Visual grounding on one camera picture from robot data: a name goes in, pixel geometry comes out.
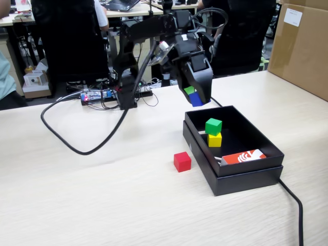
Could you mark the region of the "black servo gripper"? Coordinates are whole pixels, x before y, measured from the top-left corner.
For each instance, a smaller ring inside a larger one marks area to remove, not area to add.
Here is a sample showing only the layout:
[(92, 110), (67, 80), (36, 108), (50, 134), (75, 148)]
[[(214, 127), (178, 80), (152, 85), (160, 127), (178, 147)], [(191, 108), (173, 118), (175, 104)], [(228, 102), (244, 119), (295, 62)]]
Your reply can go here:
[(194, 35), (176, 35), (169, 39), (173, 49), (169, 52), (169, 60), (176, 64), (176, 76), (180, 91), (187, 101), (195, 104), (197, 92), (203, 104), (211, 99), (213, 71), (199, 48)]

